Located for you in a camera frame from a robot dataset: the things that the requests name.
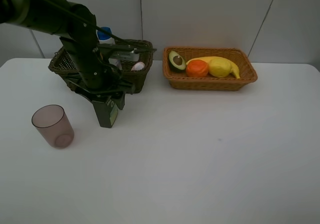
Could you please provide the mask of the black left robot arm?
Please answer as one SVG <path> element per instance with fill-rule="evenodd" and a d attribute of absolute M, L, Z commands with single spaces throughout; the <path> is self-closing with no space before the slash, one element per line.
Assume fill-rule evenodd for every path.
<path fill-rule="evenodd" d="M 59 37 L 76 69 L 63 79 L 92 103 L 100 127 L 111 128 L 125 105 L 125 94 L 135 87 L 110 64 L 119 47 L 99 44 L 96 18 L 88 8 L 66 0 L 0 0 L 0 7 L 1 23 Z"/>

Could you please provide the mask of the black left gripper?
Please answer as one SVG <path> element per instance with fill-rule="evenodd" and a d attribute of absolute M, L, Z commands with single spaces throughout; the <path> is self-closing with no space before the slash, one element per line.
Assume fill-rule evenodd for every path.
<path fill-rule="evenodd" d="M 100 127 L 111 128 L 108 101 L 114 95 L 114 102 L 122 110 L 126 93 L 133 94 L 133 83 L 123 79 L 121 70 L 110 64 L 108 59 L 116 51 L 129 52 L 133 48 L 125 45 L 96 44 L 82 45 L 71 39 L 60 38 L 64 49 L 72 60 L 77 73 L 67 74 L 63 79 L 84 91 L 92 103 Z"/>

